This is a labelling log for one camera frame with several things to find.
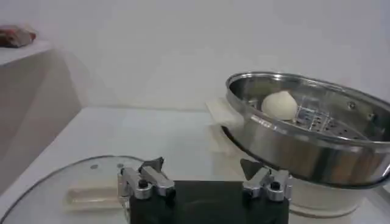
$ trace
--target white countertop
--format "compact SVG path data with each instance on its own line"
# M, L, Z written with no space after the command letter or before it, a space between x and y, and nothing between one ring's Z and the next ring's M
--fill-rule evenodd
M0 215L36 181L70 163L98 155L165 158L175 180L215 180L206 112L85 108L0 197ZM371 192L354 213L338 219L290 215L290 223L388 224L388 205Z

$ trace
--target food package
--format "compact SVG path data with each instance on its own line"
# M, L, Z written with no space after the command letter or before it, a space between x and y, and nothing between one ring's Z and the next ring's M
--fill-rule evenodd
M34 32L21 26L0 26L0 47L23 47L31 44L36 37L37 35Z

